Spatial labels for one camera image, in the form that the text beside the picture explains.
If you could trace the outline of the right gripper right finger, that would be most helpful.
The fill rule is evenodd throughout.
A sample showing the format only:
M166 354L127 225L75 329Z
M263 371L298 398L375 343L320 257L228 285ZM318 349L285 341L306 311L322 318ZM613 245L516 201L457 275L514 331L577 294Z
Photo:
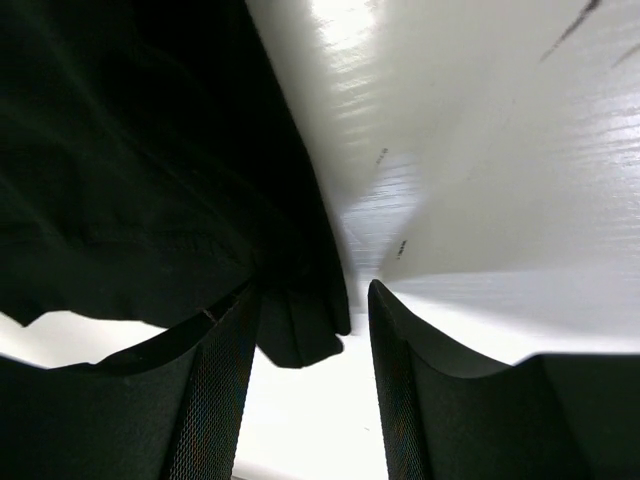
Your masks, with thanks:
M639 358L487 357L368 289L369 334L392 479L635 479Z

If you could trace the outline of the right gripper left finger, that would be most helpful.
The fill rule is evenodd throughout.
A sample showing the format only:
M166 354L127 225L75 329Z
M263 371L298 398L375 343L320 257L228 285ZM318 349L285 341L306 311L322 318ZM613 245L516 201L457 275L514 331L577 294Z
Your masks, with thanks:
M228 479L259 323L245 285L99 363L1 362L5 479Z

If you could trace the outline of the black skirt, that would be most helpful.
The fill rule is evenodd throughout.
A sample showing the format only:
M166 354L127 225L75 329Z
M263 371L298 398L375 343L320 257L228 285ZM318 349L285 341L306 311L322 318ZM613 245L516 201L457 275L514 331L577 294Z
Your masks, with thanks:
M1 310L171 328L253 285L299 369L351 331L309 155L243 1L1 5Z

